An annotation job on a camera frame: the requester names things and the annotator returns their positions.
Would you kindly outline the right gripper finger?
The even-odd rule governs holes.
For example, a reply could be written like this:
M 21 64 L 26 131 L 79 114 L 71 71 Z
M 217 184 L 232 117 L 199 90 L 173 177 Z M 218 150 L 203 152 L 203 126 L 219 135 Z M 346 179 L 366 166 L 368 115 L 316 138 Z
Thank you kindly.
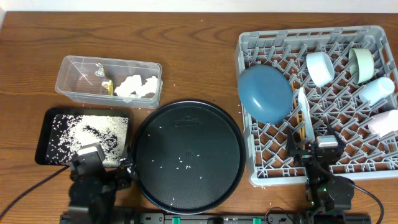
M 298 157 L 299 156 L 299 150 L 296 147 L 294 135 L 291 130 L 289 130 L 289 132 L 287 134 L 286 149 L 287 149 L 287 155 L 289 157 Z
M 331 127 L 330 124 L 327 125 L 327 130 L 329 135 L 333 135 L 336 138 L 338 146 L 344 146 L 344 142 L 341 140 L 339 135 L 335 132 L 335 130 Z

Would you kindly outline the white plastic spoon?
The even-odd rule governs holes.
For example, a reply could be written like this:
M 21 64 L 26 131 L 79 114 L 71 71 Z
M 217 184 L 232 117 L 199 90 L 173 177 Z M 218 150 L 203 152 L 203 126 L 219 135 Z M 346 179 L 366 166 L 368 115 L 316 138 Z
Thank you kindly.
M 310 116 L 310 106 L 305 96 L 304 87 L 300 87 L 298 90 L 298 103 L 301 106 L 301 111 L 303 114 L 303 120 L 305 122 L 305 137 L 310 142 L 314 142 L 315 134 L 313 130 L 312 120 Z

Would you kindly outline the white rice pile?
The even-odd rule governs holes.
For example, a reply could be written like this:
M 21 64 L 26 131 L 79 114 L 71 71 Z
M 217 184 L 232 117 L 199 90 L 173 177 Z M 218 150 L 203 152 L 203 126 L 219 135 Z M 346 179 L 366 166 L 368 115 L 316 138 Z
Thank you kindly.
M 58 114 L 50 128 L 44 164 L 65 165 L 83 146 L 99 143 L 105 167 L 117 167 L 124 151 L 128 118 Z

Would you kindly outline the pink cup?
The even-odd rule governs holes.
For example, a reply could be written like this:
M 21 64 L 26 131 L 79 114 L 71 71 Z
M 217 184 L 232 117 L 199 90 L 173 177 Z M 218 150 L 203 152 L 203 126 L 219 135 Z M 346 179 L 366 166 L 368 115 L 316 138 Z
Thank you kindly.
M 397 131 L 397 110 L 390 110 L 373 116 L 373 120 L 368 124 L 372 134 L 383 137 L 391 132 Z

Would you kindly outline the small white cup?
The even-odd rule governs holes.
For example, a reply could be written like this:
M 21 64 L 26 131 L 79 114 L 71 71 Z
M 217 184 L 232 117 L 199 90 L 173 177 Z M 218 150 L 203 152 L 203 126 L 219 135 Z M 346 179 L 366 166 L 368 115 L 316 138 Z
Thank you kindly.
M 389 78 L 381 77 L 366 84 L 365 88 L 359 92 L 359 99 L 363 103 L 369 102 L 369 106 L 373 106 L 393 93 L 394 90 L 394 82 Z

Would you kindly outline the dark blue plate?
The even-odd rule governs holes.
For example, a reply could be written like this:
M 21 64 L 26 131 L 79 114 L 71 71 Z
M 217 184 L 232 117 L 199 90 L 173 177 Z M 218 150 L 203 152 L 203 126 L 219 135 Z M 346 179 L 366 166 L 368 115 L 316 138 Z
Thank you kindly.
M 277 124 L 291 111 L 293 91 L 278 69 L 256 65 L 238 78 L 238 95 L 246 111 L 261 123 Z

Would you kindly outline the yellow green snack wrapper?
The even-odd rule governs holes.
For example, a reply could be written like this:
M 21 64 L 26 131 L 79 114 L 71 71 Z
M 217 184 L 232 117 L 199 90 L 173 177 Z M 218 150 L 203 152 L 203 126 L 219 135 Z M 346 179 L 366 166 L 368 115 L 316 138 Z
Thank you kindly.
M 100 93 L 102 95 L 113 96 L 113 94 L 114 94 L 113 81 L 108 79 L 108 78 L 105 78 L 101 82 L 101 91 L 100 91 Z

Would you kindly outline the light blue saucer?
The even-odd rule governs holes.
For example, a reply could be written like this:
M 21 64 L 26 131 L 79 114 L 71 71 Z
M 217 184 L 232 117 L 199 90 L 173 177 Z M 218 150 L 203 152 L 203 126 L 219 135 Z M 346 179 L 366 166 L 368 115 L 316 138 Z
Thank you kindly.
M 323 87 L 335 77 L 330 57 L 325 52 L 314 52 L 306 56 L 308 73 L 317 87 Z

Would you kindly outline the light green bowl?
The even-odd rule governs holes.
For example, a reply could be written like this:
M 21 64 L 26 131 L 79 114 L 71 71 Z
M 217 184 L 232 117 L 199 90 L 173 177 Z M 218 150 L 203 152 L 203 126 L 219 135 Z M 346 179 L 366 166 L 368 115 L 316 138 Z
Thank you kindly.
M 350 49 L 349 60 L 353 60 L 349 71 L 354 76 L 354 83 L 360 84 L 370 80 L 374 73 L 373 55 L 368 49 Z

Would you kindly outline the white tissue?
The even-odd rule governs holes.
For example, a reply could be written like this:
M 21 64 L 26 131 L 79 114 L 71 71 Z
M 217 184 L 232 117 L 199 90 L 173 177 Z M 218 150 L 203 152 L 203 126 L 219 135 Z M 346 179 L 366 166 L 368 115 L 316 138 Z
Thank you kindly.
M 145 84 L 143 84 L 141 86 L 142 96 L 146 96 L 150 93 L 155 93 L 157 90 L 157 82 L 158 82 L 158 78 L 155 76 L 148 78 L 146 80 Z
M 140 75 L 133 75 L 127 77 L 122 84 L 115 88 L 114 93 L 117 96 L 123 97 L 123 101 L 128 103 L 133 98 L 140 98 L 141 96 L 137 93 L 142 86 L 142 78 Z

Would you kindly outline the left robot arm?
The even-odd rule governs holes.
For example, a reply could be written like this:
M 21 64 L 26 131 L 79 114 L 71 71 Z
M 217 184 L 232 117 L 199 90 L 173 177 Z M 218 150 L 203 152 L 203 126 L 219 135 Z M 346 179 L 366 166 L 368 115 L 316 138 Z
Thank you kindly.
M 99 143 L 83 146 L 73 156 L 69 163 L 73 181 L 70 203 L 60 223 L 139 223 L 134 209 L 114 205 L 116 192 L 128 189 L 138 179 L 135 164 L 125 157 L 117 168 L 107 171 L 104 159 Z

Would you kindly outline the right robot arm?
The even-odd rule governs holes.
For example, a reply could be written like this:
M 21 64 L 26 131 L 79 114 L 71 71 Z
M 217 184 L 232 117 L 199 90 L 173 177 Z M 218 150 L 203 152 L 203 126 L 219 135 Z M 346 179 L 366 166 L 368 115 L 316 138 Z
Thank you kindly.
M 287 134 L 288 156 L 306 171 L 306 199 L 312 203 L 303 214 L 294 216 L 294 223 L 349 223 L 345 211 L 351 209 L 354 196 L 352 180 L 330 173 L 329 168 L 341 157 L 345 143 L 327 126 L 327 135 L 318 136 L 310 148 L 296 147 L 292 131 Z

